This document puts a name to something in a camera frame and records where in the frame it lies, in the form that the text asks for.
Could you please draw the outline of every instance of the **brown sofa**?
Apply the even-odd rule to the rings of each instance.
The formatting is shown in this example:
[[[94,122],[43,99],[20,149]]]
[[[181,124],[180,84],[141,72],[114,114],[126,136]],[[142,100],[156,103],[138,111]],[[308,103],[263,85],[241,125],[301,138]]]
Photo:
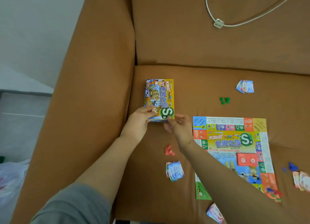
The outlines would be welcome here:
[[[277,1],[208,0],[227,23]],[[85,0],[11,223],[28,223],[111,145],[127,113],[143,105],[146,78],[174,79],[179,113],[266,118],[281,205],[310,222],[310,193],[281,169],[291,161],[310,173],[307,3],[289,0],[263,18],[219,30],[204,0]],[[253,80],[255,93],[236,91],[240,79]],[[231,103],[222,106],[222,96]],[[165,177],[167,144],[184,168],[179,183]],[[161,123],[149,124],[128,161],[115,218],[212,222],[211,202],[196,199],[194,171],[176,148]]]

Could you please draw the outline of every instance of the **hand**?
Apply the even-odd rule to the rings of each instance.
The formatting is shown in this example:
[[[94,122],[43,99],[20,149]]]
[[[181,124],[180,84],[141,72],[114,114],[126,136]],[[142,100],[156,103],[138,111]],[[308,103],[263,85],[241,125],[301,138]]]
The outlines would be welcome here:
[[[154,108],[155,106],[141,107],[132,113],[121,132],[121,136],[133,140],[134,144],[138,145],[145,135],[149,118],[156,114],[154,111],[151,112]]]
[[[164,128],[169,133],[174,134],[180,149],[194,141],[192,122],[187,115],[175,114],[175,120],[169,116],[168,123],[164,123]]]

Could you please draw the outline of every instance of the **board game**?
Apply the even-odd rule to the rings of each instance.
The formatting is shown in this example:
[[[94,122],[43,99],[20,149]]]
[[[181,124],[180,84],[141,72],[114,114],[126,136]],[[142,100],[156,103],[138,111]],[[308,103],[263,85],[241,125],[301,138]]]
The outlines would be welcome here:
[[[174,85],[173,79],[148,79],[145,83],[144,106],[153,105],[156,115],[151,121],[167,121],[174,118]]]
[[[267,188],[277,190],[271,160],[266,119],[236,117],[193,117],[195,142],[223,165],[272,199]],[[210,195],[195,174],[196,198],[209,199]]]

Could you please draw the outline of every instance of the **sofa seat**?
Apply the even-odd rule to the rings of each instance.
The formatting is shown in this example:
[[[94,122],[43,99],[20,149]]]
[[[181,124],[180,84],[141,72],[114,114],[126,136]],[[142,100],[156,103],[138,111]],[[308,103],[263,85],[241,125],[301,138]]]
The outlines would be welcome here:
[[[269,145],[283,206],[310,221],[310,193],[294,187],[289,161],[310,173],[310,77],[245,70],[178,66],[135,66],[129,113],[144,104],[145,79],[173,78],[175,111],[189,116],[255,117],[267,119]],[[253,80],[255,93],[235,89],[240,79]],[[221,105],[220,97],[230,97]],[[175,156],[166,156],[171,144]],[[181,161],[185,176],[170,182],[165,163]],[[194,171],[162,123],[149,123],[125,169],[115,201],[115,218],[153,223],[211,223],[208,200],[197,200]]]
[[[208,4],[215,19],[235,24],[278,1],[208,0]],[[132,0],[138,65],[310,74],[308,1],[288,0],[253,22],[218,29],[205,0]]]

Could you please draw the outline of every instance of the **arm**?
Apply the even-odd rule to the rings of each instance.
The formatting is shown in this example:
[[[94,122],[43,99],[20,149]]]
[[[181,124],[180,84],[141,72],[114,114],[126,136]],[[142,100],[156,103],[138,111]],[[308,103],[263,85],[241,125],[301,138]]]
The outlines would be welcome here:
[[[130,115],[121,135],[76,181],[96,189],[113,203],[131,153],[142,140],[154,106],[142,107]]]
[[[180,151],[191,163],[227,223],[295,223],[279,204],[196,144],[188,116],[176,114],[176,119],[169,118],[164,127],[175,135]]]

